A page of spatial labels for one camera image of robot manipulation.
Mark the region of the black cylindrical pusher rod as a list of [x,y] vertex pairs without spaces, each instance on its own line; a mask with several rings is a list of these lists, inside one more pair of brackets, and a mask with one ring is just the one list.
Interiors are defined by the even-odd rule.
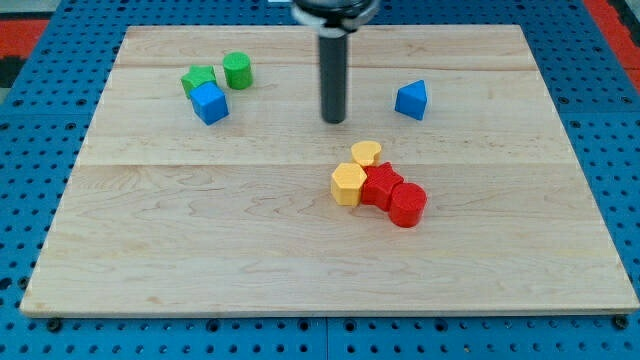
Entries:
[[346,118],[348,38],[320,37],[318,48],[321,116],[339,124]]

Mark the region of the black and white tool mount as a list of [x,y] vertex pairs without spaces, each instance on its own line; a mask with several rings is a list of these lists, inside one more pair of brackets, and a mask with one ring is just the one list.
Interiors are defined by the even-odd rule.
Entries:
[[293,0],[291,14],[320,37],[342,37],[369,23],[380,9],[379,0]]

